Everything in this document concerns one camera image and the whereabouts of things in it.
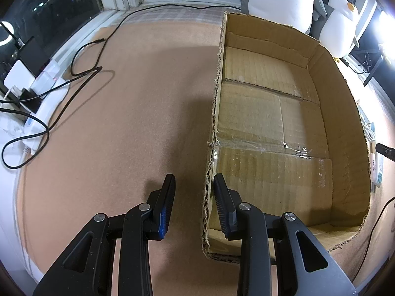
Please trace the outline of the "white tube with label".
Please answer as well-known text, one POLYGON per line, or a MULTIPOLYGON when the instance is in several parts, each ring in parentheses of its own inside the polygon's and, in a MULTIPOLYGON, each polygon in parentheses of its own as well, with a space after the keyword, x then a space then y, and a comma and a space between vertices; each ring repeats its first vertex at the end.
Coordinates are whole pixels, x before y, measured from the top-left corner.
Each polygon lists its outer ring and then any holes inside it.
POLYGON ((375 192, 375 184, 376 184, 376 174, 377 174, 377 164, 375 159, 375 153, 369 154, 369 162, 370 162, 370 177, 371 177, 371 193, 375 192))

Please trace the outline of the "open cardboard box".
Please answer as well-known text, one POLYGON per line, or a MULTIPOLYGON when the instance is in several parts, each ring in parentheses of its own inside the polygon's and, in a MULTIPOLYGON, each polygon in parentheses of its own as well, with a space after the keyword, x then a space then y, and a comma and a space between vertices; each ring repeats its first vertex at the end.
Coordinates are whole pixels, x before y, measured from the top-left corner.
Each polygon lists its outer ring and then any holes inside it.
POLYGON ((316 39, 251 15, 222 21, 201 243, 236 263, 222 233, 213 181, 261 211, 294 212, 328 250, 358 235, 370 209, 368 145, 347 82, 316 39))

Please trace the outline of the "white power strip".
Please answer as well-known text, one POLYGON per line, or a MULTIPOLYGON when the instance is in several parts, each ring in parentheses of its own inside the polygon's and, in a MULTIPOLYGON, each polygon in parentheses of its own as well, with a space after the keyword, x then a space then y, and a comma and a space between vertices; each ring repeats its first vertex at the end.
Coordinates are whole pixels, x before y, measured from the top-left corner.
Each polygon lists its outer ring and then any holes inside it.
MULTIPOLYGON (((22 61, 15 62, 5 78, 4 84, 10 95, 27 101, 21 107, 28 114, 49 124, 55 109, 65 98, 68 87, 62 84, 61 67, 51 60, 38 77, 27 69, 22 61)), ((1 113, 1 130, 12 137, 43 132, 45 127, 31 118, 18 118, 15 114, 1 113)))

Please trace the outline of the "black power adapter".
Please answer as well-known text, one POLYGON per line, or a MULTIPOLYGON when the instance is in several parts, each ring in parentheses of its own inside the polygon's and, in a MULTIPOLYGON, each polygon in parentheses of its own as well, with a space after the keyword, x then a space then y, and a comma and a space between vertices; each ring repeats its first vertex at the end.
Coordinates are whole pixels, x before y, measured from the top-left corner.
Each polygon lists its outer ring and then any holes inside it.
POLYGON ((18 98, 20 104, 23 104, 29 111, 34 114, 40 109, 42 99, 33 90, 23 88, 18 98))

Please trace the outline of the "black flat device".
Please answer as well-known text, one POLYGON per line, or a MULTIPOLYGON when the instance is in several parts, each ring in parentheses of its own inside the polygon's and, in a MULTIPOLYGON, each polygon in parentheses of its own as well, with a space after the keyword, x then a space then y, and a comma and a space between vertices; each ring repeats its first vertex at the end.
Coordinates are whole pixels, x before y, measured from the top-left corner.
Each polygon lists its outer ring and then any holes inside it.
POLYGON ((20 47, 19 59, 34 77, 38 77, 45 67, 50 63, 50 58, 39 45, 34 36, 20 47))

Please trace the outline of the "black stand right side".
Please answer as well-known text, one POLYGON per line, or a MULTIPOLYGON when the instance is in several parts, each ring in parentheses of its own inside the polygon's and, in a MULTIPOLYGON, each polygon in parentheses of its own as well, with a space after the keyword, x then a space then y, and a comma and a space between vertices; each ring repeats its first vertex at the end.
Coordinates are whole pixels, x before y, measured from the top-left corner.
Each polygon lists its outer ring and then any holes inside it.
POLYGON ((369 69, 369 74, 368 74, 368 76, 366 77, 366 79, 364 80, 364 83, 363 83, 364 87, 366 87, 370 83, 370 81, 374 77, 375 72, 380 67, 382 62, 384 61, 384 58, 385 58, 384 48, 383 48, 383 45, 381 43, 378 44, 378 49, 375 51, 375 53, 379 53, 380 57, 378 58, 377 62, 373 65, 373 67, 369 69))

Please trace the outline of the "large grey white plush penguin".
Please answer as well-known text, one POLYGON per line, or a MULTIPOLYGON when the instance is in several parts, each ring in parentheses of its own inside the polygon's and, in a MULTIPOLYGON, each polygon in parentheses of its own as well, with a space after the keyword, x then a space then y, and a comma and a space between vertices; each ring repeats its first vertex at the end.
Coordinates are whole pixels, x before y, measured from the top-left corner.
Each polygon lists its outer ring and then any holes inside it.
POLYGON ((326 18, 323 0, 242 0, 241 12, 309 33, 311 23, 326 18))

